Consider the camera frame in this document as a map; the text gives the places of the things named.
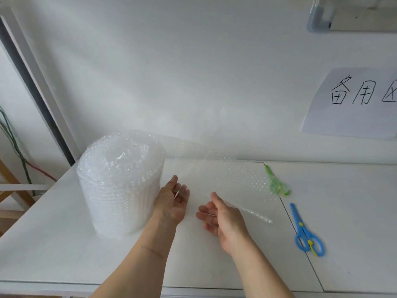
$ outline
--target scissors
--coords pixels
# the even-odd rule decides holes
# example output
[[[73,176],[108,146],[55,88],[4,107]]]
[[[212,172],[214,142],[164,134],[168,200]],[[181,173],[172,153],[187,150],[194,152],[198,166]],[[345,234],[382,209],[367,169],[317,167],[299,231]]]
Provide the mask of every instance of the scissors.
[[[295,236],[295,242],[298,248],[305,252],[309,252],[311,250],[315,256],[319,256],[319,257],[324,256],[325,249],[321,240],[315,234],[310,232],[303,224],[303,221],[300,218],[299,212],[295,204],[291,203],[290,206],[291,206],[292,214],[294,215],[295,225],[297,226],[297,234]],[[321,249],[320,251],[316,249],[316,246],[314,245],[314,240],[320,246]]]

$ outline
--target red wire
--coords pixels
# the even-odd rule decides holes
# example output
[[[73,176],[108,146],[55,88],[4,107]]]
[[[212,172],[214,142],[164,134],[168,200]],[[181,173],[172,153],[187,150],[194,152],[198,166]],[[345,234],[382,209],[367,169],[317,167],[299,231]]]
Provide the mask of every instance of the red wire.
[[[26,159],[25,159],[25,163],[26,163],[27,165],[29,165],[31,168],[37,170],[38,172],[41,172],[43,175],[45,175],[46,177],[50,178],[50,179],[53,180],[54,182],[57,181],[57,179],[54,178],[52,175],[50,175],[50,174],[46,173],[44,170],[42,170],[42,169],[40,169],[40,168],[34,166],[32,163],[30,163],[30,162],[29,162],[28,160],[26,160]]]

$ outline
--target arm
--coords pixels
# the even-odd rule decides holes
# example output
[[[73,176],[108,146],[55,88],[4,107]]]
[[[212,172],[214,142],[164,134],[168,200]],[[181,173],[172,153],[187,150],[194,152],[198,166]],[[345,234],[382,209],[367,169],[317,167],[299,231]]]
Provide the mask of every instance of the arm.
[[[163,187],[151,219],[118,268],[91,298],[158,298],[176,226],[185,216],[190,191],[177,176]]]
[[[203,228],[218,236],[222,248],[232,256],[247,298],[293,298],[294,296],[252,240],[244,218],[215,193],[211,202],[200,206],[196,216]]]

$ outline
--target left hand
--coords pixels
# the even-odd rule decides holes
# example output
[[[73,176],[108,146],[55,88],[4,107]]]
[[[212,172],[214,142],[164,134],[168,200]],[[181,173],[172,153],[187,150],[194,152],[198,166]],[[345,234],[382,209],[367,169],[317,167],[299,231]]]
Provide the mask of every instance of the left hand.
[[[172,179],[160,189],[154,201],[153,215],[162,215],[171,218],[178,225],[186,213],[186,206],[189,200],[190,190],[186,185],[178,183],[178,177],[174,175]]]

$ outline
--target white paper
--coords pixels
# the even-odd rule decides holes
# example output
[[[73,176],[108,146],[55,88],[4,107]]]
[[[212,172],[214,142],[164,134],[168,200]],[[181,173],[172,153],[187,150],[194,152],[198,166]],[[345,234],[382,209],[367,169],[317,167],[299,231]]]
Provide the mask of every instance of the white paper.
[[[332,136],[395,138],[397,70],[331,70],[314,96],[302,131]]]

